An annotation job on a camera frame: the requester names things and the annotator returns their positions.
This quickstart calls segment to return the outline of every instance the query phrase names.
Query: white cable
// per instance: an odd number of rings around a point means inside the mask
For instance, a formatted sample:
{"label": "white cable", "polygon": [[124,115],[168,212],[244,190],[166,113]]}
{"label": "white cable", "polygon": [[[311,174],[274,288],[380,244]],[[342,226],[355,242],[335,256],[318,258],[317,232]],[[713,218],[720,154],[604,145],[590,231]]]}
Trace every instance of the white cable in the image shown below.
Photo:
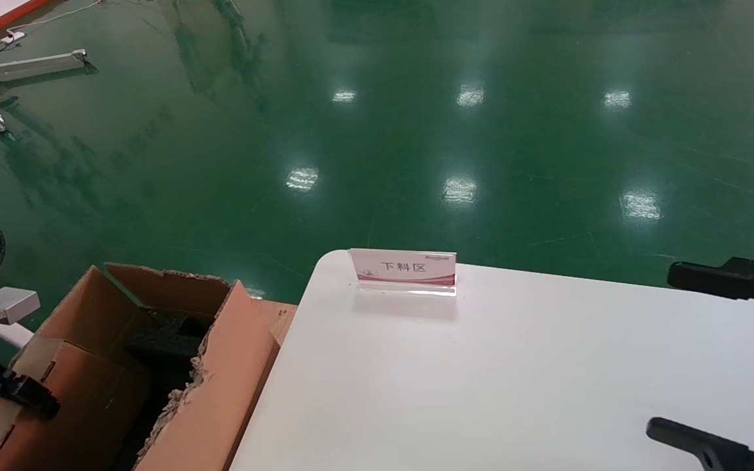
{"label": "white cable", "polygon": [[96,6],[98,3],[102,3],[102,2],[105,2],[105,0],[95,0],[95,2],[90,3],[89,5],[86,5],[85,7],[82,7],[80,9],[72,10],[71,12],[65,12],[65,13],[57,15],[57,16],[55,16],[53,18],[44,19],[43,21],[35,21],[33,23],[20,24],[18,26],[12,26],[12,27],[9,27],[7,29],[7,31],[9,33],[11,33],[11,35],[13,35],[13,32],[16,31],[17,29],[23,29],[23,27],[35,26],[35,25],[38,25],[38,24],[50,23],[51,21],[54,21],[55,19],[60,19],[60,18],[63,18],[63,17],[67,17],[69,15],[75,14],[76,12],[82,12],[83,10],[86,10],[86,9],[91,9],[93,6]]}

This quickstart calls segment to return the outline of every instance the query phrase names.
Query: floor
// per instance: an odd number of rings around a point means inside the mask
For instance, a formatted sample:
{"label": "floor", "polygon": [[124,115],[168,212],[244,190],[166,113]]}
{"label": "floor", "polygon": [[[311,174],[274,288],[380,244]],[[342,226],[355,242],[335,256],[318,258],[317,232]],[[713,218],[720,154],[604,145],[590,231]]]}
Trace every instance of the floor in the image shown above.
{"label": "floor", "polygon": [[0,62],[94,65],[0,87],[30,328],[107,260],[297,304],[338,248],[654,286],[754,258],[754,0],[104,0],[26,31]]}

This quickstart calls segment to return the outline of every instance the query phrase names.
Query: pink sign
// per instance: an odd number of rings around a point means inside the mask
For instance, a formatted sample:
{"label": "pink sign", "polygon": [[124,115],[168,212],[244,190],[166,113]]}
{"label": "pink sign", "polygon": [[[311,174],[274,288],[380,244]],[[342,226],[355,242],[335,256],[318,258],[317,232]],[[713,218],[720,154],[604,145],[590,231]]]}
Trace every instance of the pink sign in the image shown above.
{"label": "pink sign", "polygon": [[455,253],[351,249],[351,262],[360,281],[456,285]]}

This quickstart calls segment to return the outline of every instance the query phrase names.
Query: torn cardboard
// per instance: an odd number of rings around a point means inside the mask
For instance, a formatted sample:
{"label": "torn cardboard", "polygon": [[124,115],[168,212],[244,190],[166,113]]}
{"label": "torn cardboard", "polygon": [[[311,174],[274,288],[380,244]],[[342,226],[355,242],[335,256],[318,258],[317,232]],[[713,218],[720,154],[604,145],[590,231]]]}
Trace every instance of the torn cardboard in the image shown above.
{"label": "torn cardboard", "polygon": [[215,277],[114,264],[107,271],[123,289],[92,266],[15,358],[13,369],[49,388],[61,408],[47,421],[0,400],[0,470],[102,471],[113,463],[149,385],[124,341],[158,308],[213,324],[192,360],[192,381],[171,393],[135,469],[221,471],[278,352],[257,305],[240,283]]}

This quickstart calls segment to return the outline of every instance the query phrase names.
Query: white table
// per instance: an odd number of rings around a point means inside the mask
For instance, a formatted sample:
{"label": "white table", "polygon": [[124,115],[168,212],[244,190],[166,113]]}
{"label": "white table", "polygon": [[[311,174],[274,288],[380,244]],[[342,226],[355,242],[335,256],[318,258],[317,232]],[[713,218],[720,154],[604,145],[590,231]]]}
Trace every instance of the white table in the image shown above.
{"label": "white table", "polygon": [[457,298],[318,262],[232,471],[701,471],[654,415],[754,449],[754,302],[482,266]]}

